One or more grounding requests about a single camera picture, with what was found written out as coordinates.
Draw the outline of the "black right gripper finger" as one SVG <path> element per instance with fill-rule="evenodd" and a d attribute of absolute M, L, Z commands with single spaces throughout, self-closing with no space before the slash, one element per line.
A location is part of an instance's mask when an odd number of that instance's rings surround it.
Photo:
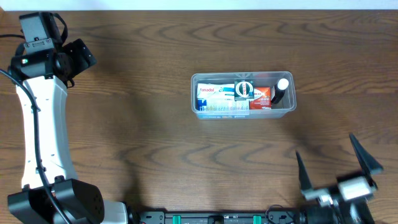
<path fill-rule="evenodd" d="M 365 150 L 353 133 L 349 134 L 349 139 L 362 171 L 368 176 L 380 174 L 383 166 Z"/>
<path fill-rule="evenodd" d="M 301 155 L 298 151 L 296 153 L 296 158 L 298 162 L 298 178 L 300 182 L 300 189 L 301 190 L 312 190 L 313 186 L 310 181 L 309 175 L 307 173 L 307 170 L 305 168 L 305 164 L 303 163 L 303 160 L 301 158 Z"/>

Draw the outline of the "red medicine box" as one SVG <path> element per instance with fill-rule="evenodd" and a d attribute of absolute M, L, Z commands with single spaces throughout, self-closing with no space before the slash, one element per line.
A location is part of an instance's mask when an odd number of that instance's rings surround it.
<path fill-rule="evenodd" d="M 271 89 L 269 87 L 258 87 L 254 89 L 254 98 L 249 101 L 250 110 L 271 109 Z"/>

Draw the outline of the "dark bottle white cap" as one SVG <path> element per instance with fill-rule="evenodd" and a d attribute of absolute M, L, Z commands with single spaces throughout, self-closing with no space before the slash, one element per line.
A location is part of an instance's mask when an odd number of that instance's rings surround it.
<path fill-rule="evenodd" d="M 271 103 L 278 104 L 285 95 L 286 89 L 289 87 L 289 81 L 286 78 L 281 78 L 272 88 L 271 88 Z"/>

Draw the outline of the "dark green round-label box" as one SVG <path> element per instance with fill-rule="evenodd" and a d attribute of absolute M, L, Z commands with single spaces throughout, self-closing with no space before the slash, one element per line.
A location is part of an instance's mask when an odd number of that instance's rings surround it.
<path fill-rule="evenodd" d="M 234 99 L 236 101 L 252 100 L 254 98 L 254 82 L 252 80 L 234 81 Z"/>

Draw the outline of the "blue KoolFever box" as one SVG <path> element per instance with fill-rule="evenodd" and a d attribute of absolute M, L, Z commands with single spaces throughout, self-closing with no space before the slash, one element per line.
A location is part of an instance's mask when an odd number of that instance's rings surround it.
<path fill-rule="evenodd" d="M 236 101 L 234 95 L 206 96 L 196 100 L 199 119 L 238 119 L 249 116 L 249 101 Z"/>

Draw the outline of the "white Panadol box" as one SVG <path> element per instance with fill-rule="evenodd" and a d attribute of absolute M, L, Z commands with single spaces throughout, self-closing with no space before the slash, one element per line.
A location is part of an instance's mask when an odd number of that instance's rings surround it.
<path fill-rule="evenodd" d="M 234 84 L 207 84 L 197 86 L 197 99 L 234 99 Z"/>

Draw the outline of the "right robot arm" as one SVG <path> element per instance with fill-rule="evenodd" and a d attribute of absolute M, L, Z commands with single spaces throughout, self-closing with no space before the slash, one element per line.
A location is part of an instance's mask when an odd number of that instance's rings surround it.
<path fill-rule="evenodd" d="M 368 200 L 378 190 L 373 176 L 384 168 L 362 147 L 354 134 L 349 134 L 349 138 L 361 169 L 337 177 L 336 184 L 329 187 L 313 187 L 303 160 L 296 153 L 301 193 L 306 201 L 318 203 L 305 209 L 306 223 L 374 223 Z"/>

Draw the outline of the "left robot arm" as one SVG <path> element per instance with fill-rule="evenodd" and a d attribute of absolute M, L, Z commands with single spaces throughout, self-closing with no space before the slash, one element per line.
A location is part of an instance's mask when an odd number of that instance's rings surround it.
<path fill-rule="evenodd" d="M 22 106 L 25 165 L 21 191 L 7 198 L 9 211 L 22 223 L 127 223 L 124 203 L 105 200 L 99 188 L 79 180 L 68 145 L 68 89 L 95 57 L 81 39 L 67 42 L 56 13 L 19 21 L 23 43 L 4 74 Z"/>

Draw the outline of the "clear plastic container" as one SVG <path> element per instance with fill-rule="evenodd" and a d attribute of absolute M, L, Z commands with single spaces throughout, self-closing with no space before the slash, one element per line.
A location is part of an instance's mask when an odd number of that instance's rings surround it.
<path fill-rule="evenodd" d="M 234 73 L 197 73 L 191 80 L 192 110 L 196 108 L 197 86 L 199 83 L 207 84 L 234 84 L 235 79 L 252 80 L 254 88 L 269 87 L 270 89 L 281 79 L 289 81 L 289 87 L 285 91 L 283 99 L 278 104 L 271 104 L 268 110 L 250 110 L 249 116 L 238 119 L 268 119 L 281 118 L 286 113 L 297 107 L 294 79 L 290 72 L 234 72 Z"/>

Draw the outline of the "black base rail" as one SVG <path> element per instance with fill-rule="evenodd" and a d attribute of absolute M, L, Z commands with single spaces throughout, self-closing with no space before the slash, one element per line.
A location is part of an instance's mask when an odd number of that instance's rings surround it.
<path fill-rule="evenodd" d="M 163 212 L 150 211 L 139 214 L 142 224 L 304 224 L 306 216 L 294 209 L 276 208 L 265 212 Z"/>

